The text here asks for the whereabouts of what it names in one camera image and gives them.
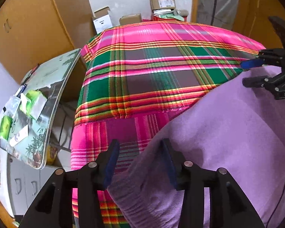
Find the purple fleece garment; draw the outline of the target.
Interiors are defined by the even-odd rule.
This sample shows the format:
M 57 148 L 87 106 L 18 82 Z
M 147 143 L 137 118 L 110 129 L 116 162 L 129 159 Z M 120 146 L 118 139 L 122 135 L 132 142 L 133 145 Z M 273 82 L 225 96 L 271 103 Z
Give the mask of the purple fleece garment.
M 184 193 L 169 181 L 160 141 L 203 169 L 227 169 L 262 222 L 277 227 L 285 217 L 285 99 L 243 78 L 275 76 L 265 66 L 242 72 L 167 123 L 108 192 L 131 227 L 177 227 Z

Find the white storage cabinet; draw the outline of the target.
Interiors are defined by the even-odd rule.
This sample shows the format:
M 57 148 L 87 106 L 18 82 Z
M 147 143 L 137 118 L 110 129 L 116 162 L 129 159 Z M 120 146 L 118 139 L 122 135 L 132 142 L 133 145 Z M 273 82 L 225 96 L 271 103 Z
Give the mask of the white storage cabinet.
M 51 138 L 65 148 L 70 148 L 76 106 L 76 101 L 61 103 L 55 115 Z M 36 170 L 0 148 L 0 202 L 8 214 L 23 216 L 56 168 L 71 170 L 70 159 L 71 152 L 60 149 L 52 165 Z

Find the wooden door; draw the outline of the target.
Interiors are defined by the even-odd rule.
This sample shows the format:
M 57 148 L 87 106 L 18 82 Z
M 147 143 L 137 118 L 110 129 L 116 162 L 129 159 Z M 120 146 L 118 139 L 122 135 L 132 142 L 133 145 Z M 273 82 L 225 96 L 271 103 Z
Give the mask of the wooden door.
M 266 48 L 282 48 L 270 16 L 285 21 L 285 8 L 278 0 L 239 0 L 232 30 L 260 42 Z

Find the grey door curtain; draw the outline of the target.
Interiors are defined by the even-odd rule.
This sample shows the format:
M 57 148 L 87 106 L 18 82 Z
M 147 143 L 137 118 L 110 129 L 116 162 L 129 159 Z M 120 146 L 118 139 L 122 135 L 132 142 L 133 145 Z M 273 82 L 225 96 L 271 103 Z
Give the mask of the grey door curtain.
M 197 22 L 231 30 L 239 0 L 198 0 Z

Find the side table with glass top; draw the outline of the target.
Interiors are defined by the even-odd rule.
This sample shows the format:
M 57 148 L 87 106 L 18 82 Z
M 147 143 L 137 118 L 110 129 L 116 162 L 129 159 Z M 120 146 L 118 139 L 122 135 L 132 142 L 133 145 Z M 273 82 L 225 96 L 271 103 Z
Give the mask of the side table with glass top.
M 80 51 L 66 52 L 28 71 L 0 112 L 1 148 L 34 169 L 46 164 L 59 105 L 79 98 L 86 72 Z

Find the green tissue pack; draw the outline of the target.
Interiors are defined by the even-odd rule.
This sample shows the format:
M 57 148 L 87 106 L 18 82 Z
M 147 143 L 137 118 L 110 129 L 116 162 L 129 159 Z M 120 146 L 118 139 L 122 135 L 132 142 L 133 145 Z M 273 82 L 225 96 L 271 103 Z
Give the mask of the green tissue pack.
M 20 94 L 20 110 L 34 120 L 38 120 L 47 102 L 41 91 L 29 90 L 26 95 Z
M 0 138 L 7 140 L 9 137 L 9 131 L 12 124 L 12 118 L 4 115 L 0 124 Z

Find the pink plaid bed sheet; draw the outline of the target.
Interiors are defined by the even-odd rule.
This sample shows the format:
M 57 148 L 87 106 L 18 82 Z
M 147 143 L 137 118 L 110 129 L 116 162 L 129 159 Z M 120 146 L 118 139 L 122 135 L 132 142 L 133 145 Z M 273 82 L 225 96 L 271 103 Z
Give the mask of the pink plaid bed sheet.
M 241 73 L 263 45 L 239 33 L 188 22 L 143 22 L 107 29 L 81 50 L 87 72 L 71 138 L 80 169 L 120 142 L 116 172 L 167 123 Z

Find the small brown cardboard box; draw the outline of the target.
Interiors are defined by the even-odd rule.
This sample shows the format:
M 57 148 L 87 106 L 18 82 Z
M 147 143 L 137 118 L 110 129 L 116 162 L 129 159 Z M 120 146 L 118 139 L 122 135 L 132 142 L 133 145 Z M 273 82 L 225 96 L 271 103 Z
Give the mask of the small brown cardboard box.
M 141 22 L 142 22 L 142 15 L 140 13 L 125 15 L 119 19 L 120 26 L 141 23 Z

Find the white open box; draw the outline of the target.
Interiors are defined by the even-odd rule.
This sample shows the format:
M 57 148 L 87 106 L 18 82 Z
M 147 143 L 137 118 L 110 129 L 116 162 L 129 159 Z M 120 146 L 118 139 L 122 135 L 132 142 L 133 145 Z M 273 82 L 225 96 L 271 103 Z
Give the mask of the white open box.
M 109 6 L 106 6 L 94 12 L 95 16 L 93 19 L 93 24 L 96 33 L 101 33 L 102 31 L 113 27 L 113 23 L 109 14 L 110 12 L 111 10 Z

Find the wooden wardrobe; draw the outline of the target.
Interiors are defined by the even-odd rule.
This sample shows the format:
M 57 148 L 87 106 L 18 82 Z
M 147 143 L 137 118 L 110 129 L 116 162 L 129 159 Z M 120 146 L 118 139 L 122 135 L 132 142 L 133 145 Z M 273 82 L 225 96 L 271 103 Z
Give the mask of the wooden wardrobe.
M 0 8 L 0 62 L 17 82 L 39 63 L 95 36 L 89 0 L 6 0 Z

